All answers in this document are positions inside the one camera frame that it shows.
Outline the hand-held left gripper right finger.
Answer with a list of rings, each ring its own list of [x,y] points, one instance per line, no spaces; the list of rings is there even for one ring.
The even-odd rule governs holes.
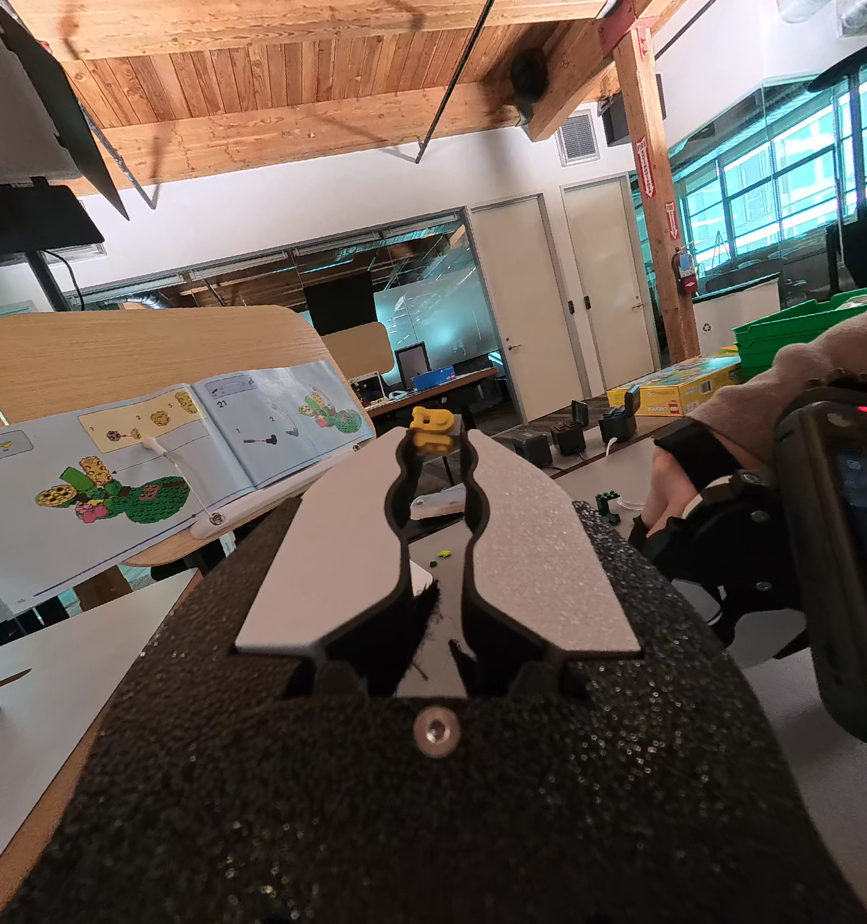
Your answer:
[[[640,660],[642,648],[571,498],[479,430],[462,437],[463,643],[468,695],[577,688],[571,663]]]

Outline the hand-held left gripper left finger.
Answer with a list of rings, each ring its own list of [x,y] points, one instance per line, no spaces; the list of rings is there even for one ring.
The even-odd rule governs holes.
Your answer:
[[[316,672],[345,663],[370,695],[396,693],[437,598],[405,534],[421,467],[410,432],[392,430],[305,492],[237,653],[299,658]]]

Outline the yellow grey brick assembly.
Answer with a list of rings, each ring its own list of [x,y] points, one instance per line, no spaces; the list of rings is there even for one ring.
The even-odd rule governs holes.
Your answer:
[[[408,429],[417,456],[448,456],[459,445],[464,423],[450,410],[415,406]]]

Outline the person's right forearm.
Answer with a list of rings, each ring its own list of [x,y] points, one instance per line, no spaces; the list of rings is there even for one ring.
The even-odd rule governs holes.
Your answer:
[[[728,451],[731,470],[761,468],[773,456],[781,411],[811,381],[841,369],[867,374],[867,310],[809,343],[781,348],[766,372],[726,387],[691,416]]]

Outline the grey desk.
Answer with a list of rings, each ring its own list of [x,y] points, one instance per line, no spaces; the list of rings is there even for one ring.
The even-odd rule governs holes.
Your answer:
[[[586,699],[285,699],[230,642],[271,514],[166,618],[146,588],[0,648],[0,922],[867,922],[867,745],[804,654],[748,678],[675,590],[575,510],[644,657]]]

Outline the person's right hand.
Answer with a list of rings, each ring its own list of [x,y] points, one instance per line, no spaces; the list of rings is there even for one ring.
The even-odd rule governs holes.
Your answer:
[[[742,447],[719,440],[716,440],[714,445],[696,447],[692,454],[688,450],[684,453],[685,460],[690,461],[692,466],[700,466],[703,461],[721,458],[715,451],[716,445],[724,450],[723,455],[730,456],[729,460],[736,469],[760,468],[763,464]],[[662,446],[656,445],[652,455],[650,487],[641,513],[647,536],[651,537],[662,530],[668,519],[681,517],[698,493],[681,461]]]

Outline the white stand foot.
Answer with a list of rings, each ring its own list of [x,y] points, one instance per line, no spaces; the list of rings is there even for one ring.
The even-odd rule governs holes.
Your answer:
[[[457,484],[441,491],[414,498],[409,509],[413,521],[463,514],[466,506],[466,486]]]

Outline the black framed screen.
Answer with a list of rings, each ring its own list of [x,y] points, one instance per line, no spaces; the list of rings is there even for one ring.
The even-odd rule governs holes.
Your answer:
[[[415,379],[427,375],[432,367],[427,354],[426,344],[419,341],[395,351],[395,364],[398,375],[406,391],[416,391]]]

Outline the small wooden board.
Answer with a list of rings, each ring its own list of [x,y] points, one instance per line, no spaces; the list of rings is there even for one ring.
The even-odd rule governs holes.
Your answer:
[[[395,366],[388,331],[380,321],[323,335],[321,339],[346,380],[370,373],[385,375]]]

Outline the stack of green bins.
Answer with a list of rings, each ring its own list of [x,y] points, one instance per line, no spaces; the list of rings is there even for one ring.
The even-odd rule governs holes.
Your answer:
[[[783,347],[809,343],[836,324],[867,310],[867,287],[810,300],[733,329],[739,351],[741,381],[765,372]]]

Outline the wooden board stand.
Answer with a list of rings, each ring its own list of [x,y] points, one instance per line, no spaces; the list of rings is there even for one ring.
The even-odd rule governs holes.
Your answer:
[[[139,309],[5,318],[0,320],[0,411],[8,423],[0,428],[145,398],[168,386],[222,374],[317,361],[331,364],[372,427],[319,334],[286,308]],[[120,564],[174,536],[187,545],[181,551],[159,553],[164,562],[220,537],[280,498],[301,491],[338,456],[372,439],[372,430],[373,436],[364,442],[231,502],[211,521],[196,522]]]

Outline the black monitor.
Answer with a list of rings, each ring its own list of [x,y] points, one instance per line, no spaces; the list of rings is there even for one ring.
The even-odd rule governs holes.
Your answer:
[[[29,187],[0,186],[0,256],[103,241],[69,188],[44,181]]]

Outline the black speaker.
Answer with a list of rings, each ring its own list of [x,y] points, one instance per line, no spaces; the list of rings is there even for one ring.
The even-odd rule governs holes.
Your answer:
[[[530,47],[517,52],[511,60],[509,78],[520,125],[525,128],[532,121],[535,104],[548,89],[547,60],[543,49]]]

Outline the black hanging rod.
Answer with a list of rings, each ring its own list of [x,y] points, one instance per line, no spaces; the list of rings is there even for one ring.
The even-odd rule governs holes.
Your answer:
[[[477,21],[476,21],[476,23],[475,23],[475,26],[474,26],[474,28],[472,29],[471,35],[469,36],[469,39],[467,40],[467,42],[466,42],[466,44],[465,44],[465,46],[464,46],[464,48],[463,48],[463,51],[462,51],[461,56],[460,56],[460,58],[459,58],[459,62],[457,63],[457,65],[456,65],[456,67],[455,67],[455,69],[454,69],[454,71],[453,71],[453,73],[452,73],[452,75],[451,75],[450,81],[449,81],[449,83],[448,83],[448,85],[447,85],[447,87],[446,87],[445,93],[444,93],[444,95],[443,95],[443,97],[442,97],[442,99],[441,99],[441,102],[440,102],[440,104],[439,104],[438,109],[436,110],[436,113],[435,113],[435,115],[434,115],[434,117],[433,117],[433,120],[432,120],[430,126],[429,126],[429,129],[428,129],[428,131],[427,131],[427,133],[426,133],[426,135],[425,135],[423,141],[421,141],[420,144],[419,144],[419,150],[418,150],[418,153],[417,153],[416,158],[415,158],[415,161],[414,161],[417,165],[419,165],[419,164],[421,163],[421,160],[422,160],[424,154],[426,153],[426,151],[427,151],[427,149],[428,149],[428,147],[429,147],[431,141],[433,140],[434,133],[436,132],[436,130],[437,130],[438,126],[439,126],[439,123],[440,123],[440,121],[441,121],[441,119],[442,119],[442,117],[443,117],[443,115],[444,115],[445,110],[446,110],[446,107],[447,107],[448,103],[449,103],[450,100],[451,100],[451,97],[452,97],[452,95],[453,95],[453,93],[454,93],[454,91],[455,91],[456,86],[457,86],[458,83],[459,83],[459,79],[461,78],[461,76],[462,76],[462,74],[463,74],[463,71],[464,71],[465,68],[466,68],[467,63],[469,62],[469,59],[470,59],[470,57],[472,56],[472,52],[473,52],[473,50],[474,50],[474,47],[475,47],[477,41],[479,40],[479,38],[480,38],[480,36],[481,36],[481,34],[482,34],[484,28],[485,28],[485,24],[486,24],[486,22],[487,22],[488,17],[490,16],[490,14],[491,14],[491,12],[492,12],[492,9],[493,9],[495,3],[496,3],[495,1],[486,1],[485,4],[484,4],[484,7],[483,7],[483,9],[482,9],[482,12],[481,12],[480,16],[478,17],[478,19],[477,19]]]

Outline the wall vent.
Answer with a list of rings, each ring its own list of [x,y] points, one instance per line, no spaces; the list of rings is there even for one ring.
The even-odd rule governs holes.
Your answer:
[[[600,151],[594,118],[588,108],[579,108],[555,132],[562,167],[574,167],[597,161]]]

